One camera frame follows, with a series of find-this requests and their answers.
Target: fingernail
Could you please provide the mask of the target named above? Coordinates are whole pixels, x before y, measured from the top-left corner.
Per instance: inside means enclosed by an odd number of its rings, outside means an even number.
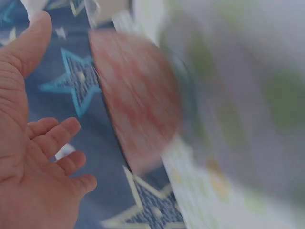
[[[46,16],[47,12],[40,11],[39,13],[36,13],[32,18],[30,18],[30,26],[39,22],[42,18]]]

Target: blue fabric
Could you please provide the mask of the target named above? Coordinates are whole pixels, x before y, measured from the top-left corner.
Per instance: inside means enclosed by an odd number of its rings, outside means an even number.
[[[62,121],[75,116],[81,123],[81,131],[71,145],[86,153],[87,163],[75,176],[92,173],[97,177],[98,187],[82,201],[75,228],[109,228],[103,222],[135,206],[136,195],[141,196],[144,212],[123,223],[146,223],[152,229],[163,229],[171,219],[180,222],[183,219],[175,208],[173,193],[160,199],[151,192],[162,192],[169,185],[164,167],[142,177],[141,185],[135,181],[136,190],[132,189],[134,176],[126,169],[128,164],[112,128],[91,58],[86,10],[80,8],[82,0],[73,2],[79,8],[76,11],[69,1],[52,0],[47,4],[45,10],[52,18],[53,34],[41,64],[26,79],[26,91],[29,121],[44,117]],[[7,39],[14,27],[17,36],[28,27],[27,13],[18,0],[6,1],[0,7],[0,40]],[[101,27],[114,28],[112,22]],[[162,213],[168,206],[171,210],[166,214],[154,215],[156,208]]]

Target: red object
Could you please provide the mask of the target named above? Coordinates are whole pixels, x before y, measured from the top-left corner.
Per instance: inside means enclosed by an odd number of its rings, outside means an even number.
[[[113,126],[127,161],[142,173],[160,161],[181,120],[176,79],[157,46],[112,31],[90,43]]]

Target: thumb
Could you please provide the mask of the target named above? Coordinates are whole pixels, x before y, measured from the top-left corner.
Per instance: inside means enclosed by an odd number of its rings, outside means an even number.
[[[18,38],[0,49],[0,64],[10,64],[23,77],[31,74],[40,63],[50,42],[51,18],[47,12],[40,12]]]

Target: hand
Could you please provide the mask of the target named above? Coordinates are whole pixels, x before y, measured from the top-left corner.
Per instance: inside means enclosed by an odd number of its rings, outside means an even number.
[[[75,118],[27,123],[24,77],[39,64],[51,31],[49,15],[41,12],[0,49],[1,229],[72,229],[80,200],[96,187],[92,175],[68,177],[84,165],[82,152],[49,162],[80,130]]]

